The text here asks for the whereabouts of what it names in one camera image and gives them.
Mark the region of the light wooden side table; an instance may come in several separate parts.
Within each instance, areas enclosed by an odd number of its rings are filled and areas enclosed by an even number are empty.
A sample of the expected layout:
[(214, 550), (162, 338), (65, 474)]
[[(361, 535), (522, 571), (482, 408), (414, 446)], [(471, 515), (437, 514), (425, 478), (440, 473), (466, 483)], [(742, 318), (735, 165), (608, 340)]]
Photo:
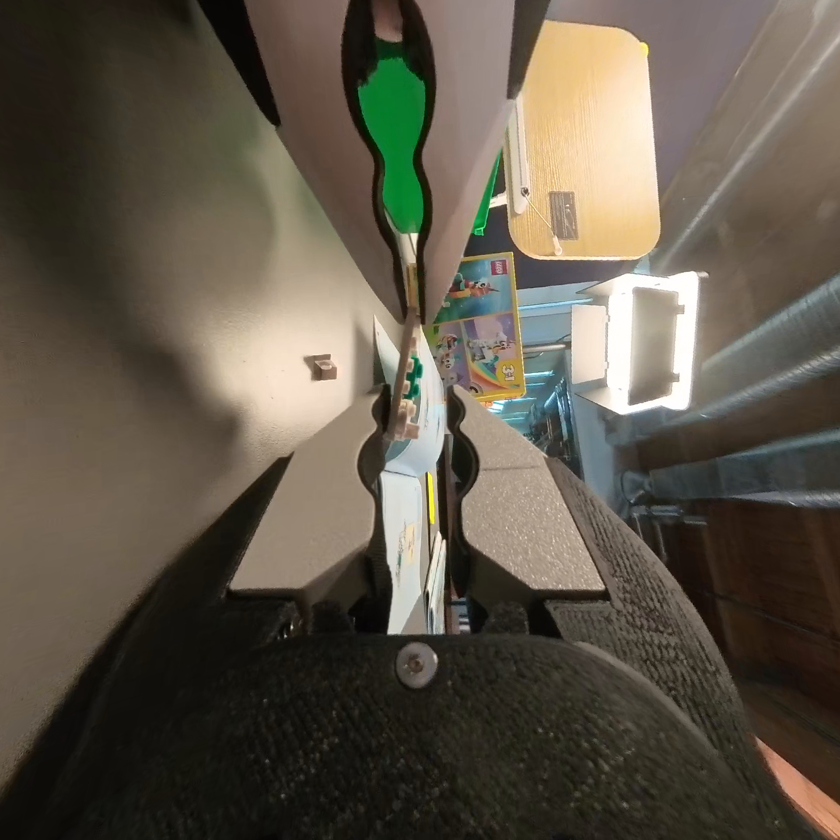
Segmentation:
[(639, 259), (660, 235), (648, 58), (615, 27), (543, 23), (508, 122), (512, 243), (541, 261)]

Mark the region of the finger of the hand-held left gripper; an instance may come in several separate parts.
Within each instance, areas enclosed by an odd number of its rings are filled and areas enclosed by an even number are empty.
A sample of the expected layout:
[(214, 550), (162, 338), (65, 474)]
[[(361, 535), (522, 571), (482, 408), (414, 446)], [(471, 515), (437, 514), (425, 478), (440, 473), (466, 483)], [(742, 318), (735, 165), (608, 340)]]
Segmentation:
[(401, 2), (407, 24), (419, 18), (431, 63), (433, 103), (419, 159), (430, 213), (417, 255), (424, 323), (443, 304), (501, 151), (515, 10), (507, 1)]
[[(247, 2), (250, 25), (280, 116), (278, 133), (365, 281), (393, 318), (418, 307), (406, 267), (417, 246), (384, 208), (384, 164), (361, 120), (342, 33), (374, 32), (371, 2)], [(403, 18), (403, 41), (421, 75), (421, 29)]]

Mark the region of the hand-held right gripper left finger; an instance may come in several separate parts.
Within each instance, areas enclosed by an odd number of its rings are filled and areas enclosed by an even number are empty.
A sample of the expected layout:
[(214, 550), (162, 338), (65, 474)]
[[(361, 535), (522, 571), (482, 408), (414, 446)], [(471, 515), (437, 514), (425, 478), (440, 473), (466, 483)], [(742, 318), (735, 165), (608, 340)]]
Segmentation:
[(388, 396), (380, 386), (358, 397), (296, 449), (233, 575), (233, 595), (273, 595), (302, 611), (321, 602), (349, 611), (375, 597), (373, 484)]

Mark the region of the green plastic bin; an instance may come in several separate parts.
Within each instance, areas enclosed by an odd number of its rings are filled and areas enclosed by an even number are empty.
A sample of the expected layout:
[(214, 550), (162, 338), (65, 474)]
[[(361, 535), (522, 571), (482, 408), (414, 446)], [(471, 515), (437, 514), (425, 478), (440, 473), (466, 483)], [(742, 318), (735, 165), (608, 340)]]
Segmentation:
[(355, 75), (361, 120), (380, 152), (382, 200), (398, 232), (418, 234), (426, 204), (414, 165), (428, 105), (427, 84), (405, 41), (342, 33), (342, 58)]

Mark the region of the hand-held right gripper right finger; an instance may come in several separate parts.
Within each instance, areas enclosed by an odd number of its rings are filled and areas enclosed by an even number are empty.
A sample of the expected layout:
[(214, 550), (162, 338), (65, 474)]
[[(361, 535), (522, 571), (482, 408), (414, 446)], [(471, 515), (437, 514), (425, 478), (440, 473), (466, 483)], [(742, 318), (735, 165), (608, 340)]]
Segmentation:
[(602, 601), (606, 583), (557, 464), (464, 388), (448, 393), (458, 478), (450, 568), (475, 603)]

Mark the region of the silver air duct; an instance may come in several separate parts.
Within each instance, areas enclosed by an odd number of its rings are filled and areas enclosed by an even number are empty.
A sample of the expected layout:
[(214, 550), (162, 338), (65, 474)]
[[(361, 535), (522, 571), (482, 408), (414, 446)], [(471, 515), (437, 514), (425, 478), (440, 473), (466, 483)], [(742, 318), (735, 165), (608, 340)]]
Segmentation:
[(834, 275), (704, 361), (697, 404), (658, 431), (722, 418), (838, 370), (839, 276)]
[(788, 437), (739, 453), (619, 479), (625, 501), (750, 501), (792, 508), (839, 508), (839, 429)]

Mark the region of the lego instruction booklet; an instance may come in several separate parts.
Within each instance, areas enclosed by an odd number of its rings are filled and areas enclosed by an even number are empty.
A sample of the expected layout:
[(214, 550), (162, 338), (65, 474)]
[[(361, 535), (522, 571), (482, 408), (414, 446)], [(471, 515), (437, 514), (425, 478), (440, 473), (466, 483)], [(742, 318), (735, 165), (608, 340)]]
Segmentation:
[(422, 335), (418, 358), (423, 366), (414, 401), (418, 437), (391, 443), (379, 489), (383, 505), (385, 552), (392, 574), (392, 602), (387, 631), (402, 634), (425, 592), (427, 551), (427, 473), (434, 473), (446, 426), (445, 391), (433, 355)]

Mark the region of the white and green lego assembly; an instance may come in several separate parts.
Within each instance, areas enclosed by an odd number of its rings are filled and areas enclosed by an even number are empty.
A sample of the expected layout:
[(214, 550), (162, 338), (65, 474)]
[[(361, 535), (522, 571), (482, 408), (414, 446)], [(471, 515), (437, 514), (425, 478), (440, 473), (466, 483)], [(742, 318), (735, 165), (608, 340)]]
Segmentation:
[(414, 440), (419, 435), (415, 401), (421, 392), (420, 382), (424, 372), (419, 354), (421, 327), (418, 309), (409, 308), (385, 428), (385, 437), (391, 442)]

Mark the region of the colourful lego set box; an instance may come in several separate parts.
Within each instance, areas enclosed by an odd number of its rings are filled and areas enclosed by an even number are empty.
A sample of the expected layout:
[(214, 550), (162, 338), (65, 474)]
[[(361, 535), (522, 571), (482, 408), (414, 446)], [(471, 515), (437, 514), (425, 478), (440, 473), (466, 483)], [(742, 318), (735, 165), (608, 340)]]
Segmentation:
[(459, 386), (483, 403), (524, 397), (512, 252), (465, 258), (424, 331), (445, 390)]

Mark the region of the white ceiling light panel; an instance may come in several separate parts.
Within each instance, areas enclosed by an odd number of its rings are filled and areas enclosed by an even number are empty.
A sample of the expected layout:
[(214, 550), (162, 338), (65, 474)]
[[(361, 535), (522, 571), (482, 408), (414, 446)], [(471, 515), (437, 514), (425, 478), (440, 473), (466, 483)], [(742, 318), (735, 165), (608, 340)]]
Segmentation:
[(622, 416), (686, 410), (707, 279), (624, 274), (584, 289), (586, 302), (572, 311), (570, 362), (573, 385), (593, 384), (584, 398)]

